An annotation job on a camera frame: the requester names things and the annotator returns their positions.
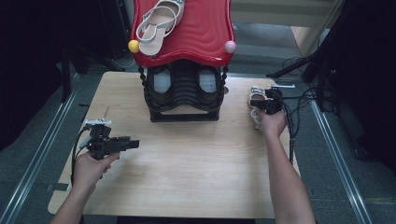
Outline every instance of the black shoe rack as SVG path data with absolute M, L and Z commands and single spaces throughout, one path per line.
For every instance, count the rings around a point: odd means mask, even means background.
M 138 69 L 144 96 L 148 105 L 152 122 L 166 121 L 209 121 L 219 119 L 219 110 L 224 99 L 224 85 L 228 67 L 202 65 L 190 60 L 177 60 L 169 64 L 148 67 L 144 74 L 143 67 Z M 210 90 L 203 88 L 200 80 L 202 74 L 212 76 L 213 83 L 206 83 Z M 158 91 L 156 76 L 166 75 L 169 87 L 166 91 Z M 202 113 L 172 114 L 164 113 L 181 105 L 189 105 Z

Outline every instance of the sandal strap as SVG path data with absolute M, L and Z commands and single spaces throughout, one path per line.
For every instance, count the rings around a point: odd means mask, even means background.
M 254 122 L 257 125 L 261 125 L 262 124 L 262 119 L 259 116 L 259 110 L 260 109 L 255 106 L 250 112 L 250 116 L 253 118 Z
M 258 86 L 252 86 L 250 90 L 253 94 L 265 95 L 265 90 L 263 90 L 262 88 L 260 88 Z
M 172 12 L 172 14 L 174 15 L 174 18 L 172 20 L 170 20 L 170 21 L 165 21 L 163 23 L 157 24 L 156 27 L 155 27 L 154 34 L 151 37 L 149 37 L 149 38 L 143 39 L 142 37 L 139 36 L 140 32 L 142 32 L 142 33 L 146 32 L 146 30 L 148 28 L 148 25 L 151 22 L 151 17 L 154 14 L 154 11 L 156 9 L 159 9 L 159 8 L 165 8 L 165 9 L 170 10 Z M 158 28 L 166 28 L 166 33 L 165 33 L 164 36 L 168 36 L 175 29 L 176 20 L 177 20 L 177 15 L 175 14 L 174 10 L 172 10 L 170 7 L 161 7 L 161 6 L 154 7 L 150 11 L 148 11 L 145 15 L 143 15 L 143 21 L 140 23 L 140 25 L 136 29 L 136 37 L 137 37 L 137 39 L 139 40 L 140 43 L 143 43 L 143 44 L 151 43 L 154 40 L 154 38 L 155 38 L 155 36 L 157 34 L 157 29 Z

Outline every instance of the red wavy shelf top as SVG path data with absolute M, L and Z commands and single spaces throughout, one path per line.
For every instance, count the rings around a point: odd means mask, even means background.
M 158 0 L 134 0 L 134 24 L 130 39 L 136 38 L 136 29 L 143 15 L 152 9 Z M 179 59 L 188 59 L 209 66 L 224 66 L 230 63 L 232 54 L 224 44 L 232 40 L 233 27 L 230 19 L 231 0 L 186 0 L 181 22 L 163 40 L 163 47 L 155 57 L 140 52 L 134 54 L 136 63 L 152 67 Z

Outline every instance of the metal rail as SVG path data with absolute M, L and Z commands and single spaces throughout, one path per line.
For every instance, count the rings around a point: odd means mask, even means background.
M 55 117 L 53 118 L 43 140 L 38 146 L 38 149 L 35 155 L 33 156 L 28 168 L 26 169 L 20 183 L 14 189 L 12 197 L 7 205 L 7 208 L 0 218 L 0 224 L 10 224 L 15 222 L 18 213 L 20 212 L 21 207 L 23 206 L 23 203 L 35 182 L 35 179 L 40 171 L 40 168 L 43 165 L 44 160 L 46 159 L 50 151 L 53 140 L 55 139 L 56 134 L 59 132 L 59 129 L 64 121 L 64 118 L 66 117 L 66 114 L 76 97 L 76 91 L 78 88 L 79 81 L 80 81 L 80 77 L 78 76 L 78 74 L 75 74 L 73 78 L 73 82 L 76 83 L 76 86 L 71 92 L 70 96 L 67 98 L 67 100 L 59 106 Z
M 329 147 L 332 160 L 334 161 L 335 167 L 338 171 L 338 174 L 340 175 L 341 181 L 343 182 L 346 195 L 352 205 L 353 211 L 355 212 L 356 218 L 360 224 L 373 223 L 367 211 L 364 200 L 361 197 L 361 193 L 355 183 L 355 180 L 349 172 L 347 163 L 345 162 L 344 157 L 341 154 L 341 150 L 337 145 L 334 135 L 332 134 L 332 130 L 330 128 L 329 122 L 326 119 L 326 116 L 320 112 L 315 101 L 311 102 L 311 105 L 318 120 L 320 129 L 322 130 L 323 136 Z

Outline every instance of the pink ball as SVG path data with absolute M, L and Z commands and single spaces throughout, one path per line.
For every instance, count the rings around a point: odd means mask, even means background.
M 236 44 L 232 40 L 229 40 L 225 42 L 224 48 L 227 53 L 233 53 L 236 49 Z

